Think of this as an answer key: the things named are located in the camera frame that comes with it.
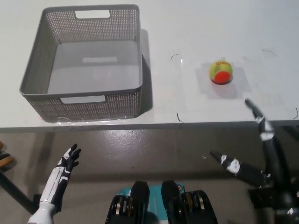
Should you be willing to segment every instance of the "yellow ball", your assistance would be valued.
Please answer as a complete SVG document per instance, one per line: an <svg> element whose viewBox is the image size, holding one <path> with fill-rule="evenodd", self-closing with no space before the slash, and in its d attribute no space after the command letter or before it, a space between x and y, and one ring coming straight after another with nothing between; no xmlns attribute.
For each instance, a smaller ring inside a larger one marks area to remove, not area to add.
<svg viewBox="0 0 299 224"><path fill-rule="evenodd" d="M233 68L229 62L220 60L210 67L210 79L216 84L227 84L233 78Z"/></svg>

